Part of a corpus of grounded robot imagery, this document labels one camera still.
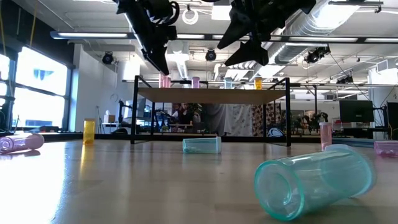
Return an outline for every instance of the wooden tabletop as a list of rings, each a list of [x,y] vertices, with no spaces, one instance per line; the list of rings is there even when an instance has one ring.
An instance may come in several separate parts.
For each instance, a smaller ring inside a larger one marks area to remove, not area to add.
[[[140,88],[138,94],[152,102],[231,103],[263,105],[285,96],[284,90],[224,90]]]

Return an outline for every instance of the ceiling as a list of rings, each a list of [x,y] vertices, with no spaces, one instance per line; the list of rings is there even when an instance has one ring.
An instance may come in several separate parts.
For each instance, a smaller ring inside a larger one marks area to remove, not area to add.
[[[25,10],[33,13],[35,1],[33,0],[14,0]],[[185,3],[193,2],[192,8],[202,9],[210,13],[211,4],[200,3],[199,0],[185,0]],[[129,32],[129,24],[123,15],[116,15],[116,5],[103,3],[95,0],[39,0],[37,4],[37,17],[58,31],[80,31],[80,32]],[[361,8],[363,10],[373,10],[375,7]],[[397,14],[385,13],[383,11],[397,12]],[[333,31],[332,35],[385,35],[398,36],[398,1],[384,0],[383,11],[379,14],[373,12],[356,12],[343,25]],[[199,20],[194,25],[188,25],[182,21],[181,16],[175,24],[178,33],[189,34],[223,34],[229,25],[229,21],[211,20],[211,16],[199,13]],[[136,40],[91,40],[91,45],[118,45],[132,44],[136,49],[140,46]],[[186,62],[188,70],[202,70],[213,72],[217,63],[226,60],[235,50],[239,43],[218,50],[216,41],[189,41],[190,60]],[[331,44],[332,55],[339,63],[339,67],[333,58],[327,56],[319,61],[318,64],[307,65],[303,62],[303,56],[299,56],[292,62],[293,65],[285,67],[280,75],[292,77],[293,82],[304,82],[307,80],[314,82],[329,82],[332,78],[341,75],[341,69],[346,70],[355,67],[353,70],[355,82],[366,82],[367,68],[374,66],[384,57],[394,57],[398,55],[398,45],[367,45],[367,44]],[[207,49],[216,49],[217,62],[206,62],[205,53]],[[104,52],[91,52],[92,55],[103,55]],[[131,57],[138,56],[135,52],[116,52],[116,57],[120,60],[129,60]],[[175,62],[169,61],[169,70],[176,70]],[[141,73],[143,75],[157,74],[157,70],[149,63],[141,62]]]

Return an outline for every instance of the security camera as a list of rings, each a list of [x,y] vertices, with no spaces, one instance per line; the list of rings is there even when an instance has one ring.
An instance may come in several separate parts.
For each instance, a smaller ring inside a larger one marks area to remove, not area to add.
[[[207,53],[206,53],[206,61],[212,62],[212,61],[216,60],[216,58],[217,58],[217,54],[214,51],[214,49],[208,49]]]
[[[102,62],[105,65],[111,65],[113,62],[113,53],[112,52],[105,52],[104,57],[102,58]]]

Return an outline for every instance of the translucent teal cup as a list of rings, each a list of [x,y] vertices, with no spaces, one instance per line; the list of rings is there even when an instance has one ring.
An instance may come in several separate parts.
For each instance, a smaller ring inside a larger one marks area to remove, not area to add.
[[[184,139],[182,141],[182,151],[192,154],[220,154],[221,138]]]
[[[263,162],[254,176],[254,191],[269,215],[289,221],[365,194],[375,182],[368,158],[349,146],[331,145],[323,152]]]

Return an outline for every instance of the ceiling duct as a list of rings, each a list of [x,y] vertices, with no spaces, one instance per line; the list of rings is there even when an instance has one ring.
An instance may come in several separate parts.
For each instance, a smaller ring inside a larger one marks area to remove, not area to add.
[[[178,72],[182,80],[188,78],[187,64],[189,60],[189,45],[181,40],[173,40],[169,42],[166,57],[177,64]]]
[[[317,5],[306,15],[301,13],[291,26],[287,27],[282,35],[329,35],[344,24],[360,6],[329,5],[330,0],[318,0]],[[286,43],[275,43],[269,49],[269,63],[282,66],[256,65],[254,76],[269,78],[285,68],[283,64],[293,62],[307,50],[307,46]]]

